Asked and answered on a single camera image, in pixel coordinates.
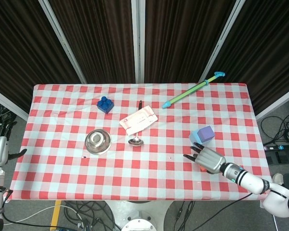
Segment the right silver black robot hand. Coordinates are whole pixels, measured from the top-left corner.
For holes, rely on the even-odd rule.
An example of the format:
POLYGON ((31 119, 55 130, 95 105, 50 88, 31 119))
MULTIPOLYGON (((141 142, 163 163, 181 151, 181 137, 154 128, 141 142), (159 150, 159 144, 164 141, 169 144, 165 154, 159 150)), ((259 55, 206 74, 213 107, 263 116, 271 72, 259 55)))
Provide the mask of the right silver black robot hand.
POLYGON ((216 151, 203 146, 197 142, 193 143, 190 148, 195 152, 193 155, 184 154, 183 156, 192 162, 203 167, 210 174, 218 174, 223 165, 226 164, 224 156, 216 151))

